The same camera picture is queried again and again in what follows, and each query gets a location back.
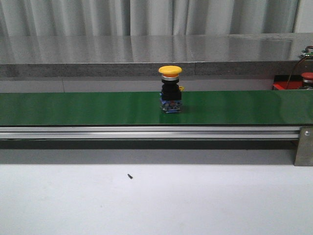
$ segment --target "yellow mushroom button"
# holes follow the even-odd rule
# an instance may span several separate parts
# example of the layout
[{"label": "yellow mushroom button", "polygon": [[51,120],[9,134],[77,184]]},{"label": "yellow mushroom button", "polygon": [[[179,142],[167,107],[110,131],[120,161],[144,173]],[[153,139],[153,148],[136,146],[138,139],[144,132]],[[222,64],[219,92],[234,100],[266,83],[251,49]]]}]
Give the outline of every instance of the yellow mushroom button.
[{"label": "yellow mushroom button", "polygon": [[165,77],[176,77],[181,73],[182,68],[179,66],[167,65],[158,69],[158,72],[162,73]]}]

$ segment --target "red button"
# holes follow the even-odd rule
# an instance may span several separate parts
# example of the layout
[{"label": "red button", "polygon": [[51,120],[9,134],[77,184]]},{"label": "red button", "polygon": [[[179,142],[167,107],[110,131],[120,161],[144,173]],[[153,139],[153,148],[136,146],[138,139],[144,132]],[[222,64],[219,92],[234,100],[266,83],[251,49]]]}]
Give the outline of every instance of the red button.
[{"label": "red button", "polygon": [[301,74],[301,76],[308,80],[313,80],[313,72],[304,72],[303,74]]}]

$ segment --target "aluminum rail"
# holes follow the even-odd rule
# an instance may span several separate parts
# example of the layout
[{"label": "aluminum rail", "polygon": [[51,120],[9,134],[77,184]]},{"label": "aluminum rail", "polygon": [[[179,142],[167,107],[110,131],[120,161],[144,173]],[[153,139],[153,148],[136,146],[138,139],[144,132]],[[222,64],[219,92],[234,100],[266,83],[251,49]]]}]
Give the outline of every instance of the aluminum rail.
[{"label": "aluminum rail", "polygon": [[299,139],[301,126],[0,127],[0,139]]}]

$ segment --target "white curtain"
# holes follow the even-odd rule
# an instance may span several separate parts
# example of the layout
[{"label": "white curtain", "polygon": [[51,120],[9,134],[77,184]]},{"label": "white curtain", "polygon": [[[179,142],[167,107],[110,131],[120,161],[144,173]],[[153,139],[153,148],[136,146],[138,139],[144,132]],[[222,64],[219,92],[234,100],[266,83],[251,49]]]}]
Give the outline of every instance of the white curtain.
[{"label": "white curtain", "polygon": [[298,0],[0,0],[0,35],[292,32]]}]

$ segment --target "metal bracket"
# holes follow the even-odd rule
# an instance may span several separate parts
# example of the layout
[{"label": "metal bracket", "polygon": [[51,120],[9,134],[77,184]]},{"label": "metal bracket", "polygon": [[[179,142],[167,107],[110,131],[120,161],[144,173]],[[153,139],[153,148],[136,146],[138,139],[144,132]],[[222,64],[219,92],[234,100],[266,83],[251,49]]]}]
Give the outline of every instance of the metal bracket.
[{"label": "metal bracket", "polygon": [[313,127],[302,127],[295,166],[313,166]]}]

